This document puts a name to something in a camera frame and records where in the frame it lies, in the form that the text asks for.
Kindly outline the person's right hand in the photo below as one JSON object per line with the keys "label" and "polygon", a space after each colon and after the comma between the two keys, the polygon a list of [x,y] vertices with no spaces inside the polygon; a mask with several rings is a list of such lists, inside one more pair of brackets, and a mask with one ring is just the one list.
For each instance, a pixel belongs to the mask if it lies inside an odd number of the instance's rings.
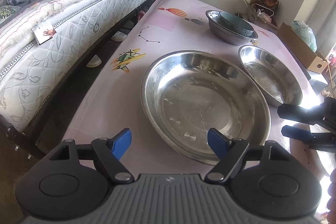
{"label": "person's right hand", "polygon": [[331,196],[327,203],[329,209],[327,221],[330,224],[336,224],[336,169],[333,170],[330,176],[331,184],[328,188],[328,194]]}

